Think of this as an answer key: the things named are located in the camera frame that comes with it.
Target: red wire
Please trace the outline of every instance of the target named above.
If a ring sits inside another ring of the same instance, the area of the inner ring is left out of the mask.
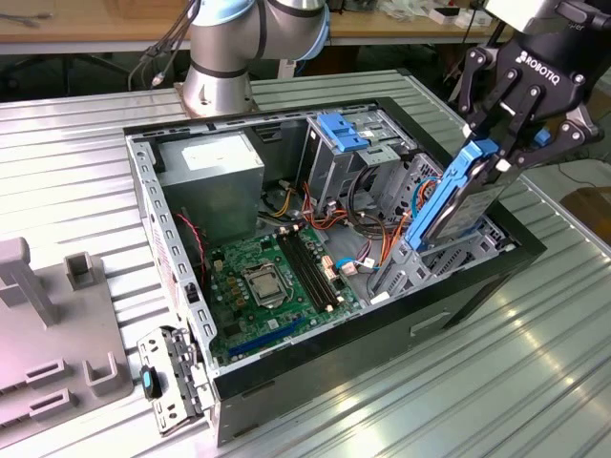
[[[195,237],[196,242],[198,243],[198,248],[200,249],[200,262],[201,262],[201,285],[200,286],[203,288],[206,268],[203,263],[203,243],[201,243],[200,234],[198,233],[198,229],[193,225],[193,223],[186,216],[181,215],[180,213],[175,213],[174,215],[178,217],[179,219],[181,219],[182,222],[184,222],[187,226],[189,226],[189,228],[191,229],[191,232],[193,232],[193,236]]]

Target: workbench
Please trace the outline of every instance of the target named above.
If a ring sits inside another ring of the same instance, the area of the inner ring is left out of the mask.
[[[45,54],[79,52],[143,52],[156,43],[176,17],[126,19],[114,0],[29,0],[23,4],[0,0],[0,11],[30,13],[48,11],[53,18],[32,29],[0,22],[0,54]],[[490,28],[473,27],[468,43],[483,42]],[[331,15],[331,46],[383,44],[446,44],[462,41],[466,30],[442,26],[428,17],[400,22],[382,12],[350,12]],[[185,40],[183,49],[189,49]]]
[[[262,109],[391,96],[449,151],[462,142],[460,119],[394,71],[259,81],[253,93]],[[138,379],[137,339],[170,317],[122,128],[185,119],[176,92],[11,103],[0,118],[0,237],[25,237],[34,269],[83,250],[103,258],[136,384],[1,457],[608,457],[610,253],[542,191],[545,169],[502,197],[547,246],[533,266],[465,323],[216,449],[203,423],[160,438]]]

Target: expansion card bracket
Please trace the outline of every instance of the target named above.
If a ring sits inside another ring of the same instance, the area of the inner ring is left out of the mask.
[[[140,339],[137,348],[159,433],[165,436],[199,419],[212,426],[215,398],[188,331],[163,326]]]

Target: yellow wire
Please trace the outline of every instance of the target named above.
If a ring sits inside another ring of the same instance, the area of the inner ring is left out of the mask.
[[[283,208],[278,210],[278,212],[274,213],[272,215],[272,217],[274,217],[274,218],[281,217],[284,213],[286,213],[286,210],[288,210],[288,203],[290,202],[290,195],[291,195],[292,192],[293,192],[292,189],[287,189],[286,190],[286,198],[284,199]]]

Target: blue drive bracket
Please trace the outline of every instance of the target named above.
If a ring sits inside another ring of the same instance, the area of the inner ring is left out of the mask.
[[[435,219],[442,214],[453,194],[469,183],[469,172],[475,163],[496,154],[497,151],[498,145],[490,139],[471,141],[460,150],[405,235],[405,241],[411,249],[420,251],[426,247],[425,234]]]
[[[356,132],[354,124],[339,113],[319,114],[316,120],[323,132],[335,141],[337,149],[342,153],[361,150],[369,146],[369,142]]]

